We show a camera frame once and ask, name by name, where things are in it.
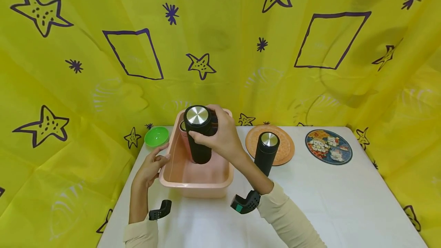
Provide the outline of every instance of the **yellow fabric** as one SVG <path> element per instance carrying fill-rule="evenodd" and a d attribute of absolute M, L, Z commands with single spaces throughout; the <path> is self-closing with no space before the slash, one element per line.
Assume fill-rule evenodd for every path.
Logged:
<path fill-rule="evenodd" d="M 0 0 L 1 247 L 94 247 L 144 125 L 206 103 L 350 127 L 441 245 L 441 0 L 39 1 Z"/>

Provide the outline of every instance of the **silver bottle lid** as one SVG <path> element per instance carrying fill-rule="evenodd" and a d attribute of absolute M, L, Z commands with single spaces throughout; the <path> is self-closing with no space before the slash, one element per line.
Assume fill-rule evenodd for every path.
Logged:
<path fill-rule="evenodd" d="M 274 135 L 271 132 L 265 132 L 262 134 L 262 137 L 260 137 L 260 140 L 262 143 L 267 147 L 273 147 L 278 143 L 278 138 L 276 135 Z"/>
<path fill-rule="evenodd" d="M 202 106 L 194 106 L 187 111 L 187 120 L 192 124 L 203 124 L 208 119 L 208 111 Z"/>

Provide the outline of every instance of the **beige sleeve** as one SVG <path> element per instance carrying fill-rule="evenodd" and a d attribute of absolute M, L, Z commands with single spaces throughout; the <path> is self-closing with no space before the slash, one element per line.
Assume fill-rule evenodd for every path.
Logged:
<path fill-rule="evenodd" d="M 157 248 L 158 247 L 158 222 L 149 220 L 149 216 L 144 221 L 132 223 L 124 230 L 126 248 Z"/>
<path fill-rule="evenodd" d="M 269 194 L 261 196 L 257 209 L 288 248 L 326 247 L 305 214 L 276 182 Z"/>

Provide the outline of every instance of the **table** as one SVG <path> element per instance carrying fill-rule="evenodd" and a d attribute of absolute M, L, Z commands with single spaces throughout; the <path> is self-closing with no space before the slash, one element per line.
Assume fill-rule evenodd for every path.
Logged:
<path fill-rule="evenodd" d="M 251 128 L 237 127 L 244 147 Z M 301 208 L 329 248 L 427 247 L 350 129 L 281 128 L 293 139 L 296 152 L 287 164 L 273 167 L 269 177 Z M 334 166 L 315 158 L 305 146 L 305 136 L 314 129 L 345 138 L 353 150 L 351 161 Z M 149 152 L 146 146 L 140 151 L 98 247 L 124 247 L 130 186 Z M 235 194 L 246 197 L 251 189 L 237 170 L 223 199 L 184 198 L 155 182 L 149 190 L 150 209 L 160 208 L 163 199 L 172 201 L 171 213 L 158 221 L 159 247 L 286 247 L 257 210 L 241 215 L 229 207 Z"/>

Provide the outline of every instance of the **orange plate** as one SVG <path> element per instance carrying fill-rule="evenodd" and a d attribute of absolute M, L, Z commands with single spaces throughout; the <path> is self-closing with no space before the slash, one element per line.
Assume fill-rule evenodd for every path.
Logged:
<path fill-rule="evenodd" d="M 279 149 L 276 158 L 274 159 L 273 166 L 280 166 L 288 163 L 288 161 L 294 156 L 294 142 L 283 129 L 270 124 L 262 124 L 249 131 L 247 138 L 245 139 L 245 146 L 247 147 L 248 153 L 254 158 L 259 136 L 266 131 L 276 134 L 280 139 Z"/>

